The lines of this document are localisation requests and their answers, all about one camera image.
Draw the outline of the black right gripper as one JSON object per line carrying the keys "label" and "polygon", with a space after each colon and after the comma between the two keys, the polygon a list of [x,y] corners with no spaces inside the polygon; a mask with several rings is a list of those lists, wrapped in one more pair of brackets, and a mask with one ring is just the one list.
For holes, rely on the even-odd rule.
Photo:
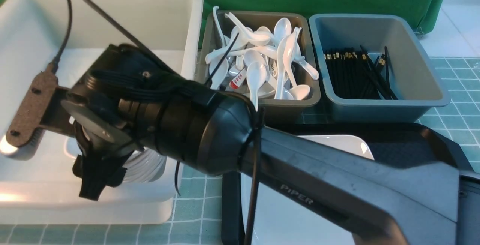
{"label": "black right gripper", "polygon": [[134,151],[180,155],[172,122],[178,102],[180,74],[151,51],[109,45],[62,101],[81,150],[72,167],[82,180],[79,197],[98,201],[106,187],[120,186]]}

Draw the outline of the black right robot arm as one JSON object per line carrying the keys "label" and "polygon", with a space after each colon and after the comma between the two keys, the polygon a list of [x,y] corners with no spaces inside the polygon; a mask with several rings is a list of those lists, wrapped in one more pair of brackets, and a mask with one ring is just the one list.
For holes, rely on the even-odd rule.
{"label": "black right robot arm", "polygon": [[441,161],[393,167],[271,129],[247,97],[185,79],[138,47],[109,45],[61,104],[82,151],[82,198],[119,185],[122,165],[149,148],[209,176],[251,176],[246,244],[259,182],[364,244],[479,244],[478,173]]}

